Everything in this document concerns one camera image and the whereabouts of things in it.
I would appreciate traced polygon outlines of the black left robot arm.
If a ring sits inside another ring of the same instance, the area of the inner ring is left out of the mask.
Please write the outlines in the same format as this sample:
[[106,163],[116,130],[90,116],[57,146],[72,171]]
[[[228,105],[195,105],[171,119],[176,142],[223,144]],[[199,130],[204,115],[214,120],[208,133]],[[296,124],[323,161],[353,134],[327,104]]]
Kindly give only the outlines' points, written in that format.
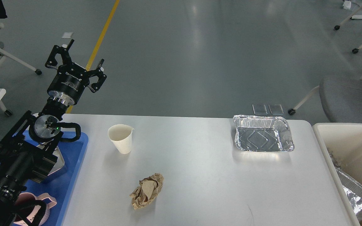
[[37,116],[27,111],[0,141],[0,226],[12,225],[16,217],[29,226],[41,223],[45,202],[15,203],[28,180],[40,183],[47,178],[57,162],[53,152],[60,142],[80,139],[79,124],[63,122],[62,116],[78,103],[86,88],[95,93],[107,78],[104,60],[89,71],[72,61],[69,49],[73,43],[54,45],[45,63],[57,73],[47,89],[49,98],[43,110]]

